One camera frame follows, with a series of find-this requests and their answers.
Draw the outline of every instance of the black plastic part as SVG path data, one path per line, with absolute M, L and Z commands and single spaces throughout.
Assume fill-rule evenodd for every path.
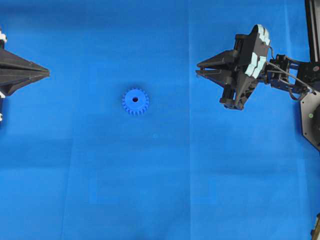
M 310 61 L 320 61 L 320 0 L 305 0 Z
M 228 109 L 243 110 L 259 81 L 245 74 L 253 53 L 267 57 L 268 46 L 260 39 L 258 26 L 249 35 L 237 34 L 233 50 L 224 51 L 197 64 L 196 73 L 224 88 L 220 103 Z
M 0 92 L 6 96 L 49 77 L 48 69 L 0 48 Z

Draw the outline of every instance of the blue fabric surface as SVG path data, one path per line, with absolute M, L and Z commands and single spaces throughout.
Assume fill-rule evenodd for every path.
M 4 0 L 6 49 L 51 77 L 5 100 L 0 240 L 309 239 L 319 153 L 299 105 L 260 84 L 244 111 L 196 64 L 255 24 L 309 60 L 299 0 Z M 150 97 L 143 116 L 121 105 Z

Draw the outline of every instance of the cable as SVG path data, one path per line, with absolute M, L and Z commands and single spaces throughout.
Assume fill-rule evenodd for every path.
M 309 91 L 312 92 L 313 94 L 316 93 L 316 90 L 315 90 L 312 86 L 310 86 L 309 84 L 307 84 L 307 83 L 305 83 L 304 81 L 300 80 L 300 79 L 297 78 L 296 76 L 290 74 L 289 72 L 286 72 L 286 71 L 282 70 L 279 66 L 277 66 L 277 65 L 275 65 L 275 64 L 273 64 L 273 63 L 271 63 L 271 62 L 269 62 L 269 61 L 266 61 L 265 63 L 266 63 L 267 65 L 271 65 L 272 67 L 274 67 L 275 69 L 278 69 L 278 70 L 279 70 L 280 72 L 282 72 L 283 74 L 288 75 L 288 76 L 292 77 L 293 79 L 297 80 L 299 83 L 305 85 L 305 86 L 309 89 Z
M 275 59 L 275 57 L 274 57 L 274 49 L 272 48 L 272 46 L 268 46 L 268 45 L 266 45 L 269 49 L 271 49 L 271 57 L 274 59 L 274 60 L 276 60 Z

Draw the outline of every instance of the gear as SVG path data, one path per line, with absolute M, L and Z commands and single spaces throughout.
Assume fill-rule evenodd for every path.
M 149 97 L 144 90 L 132 88 L 123 95 L 122 106 L 130 115 L 142 115 L 149 107 Z

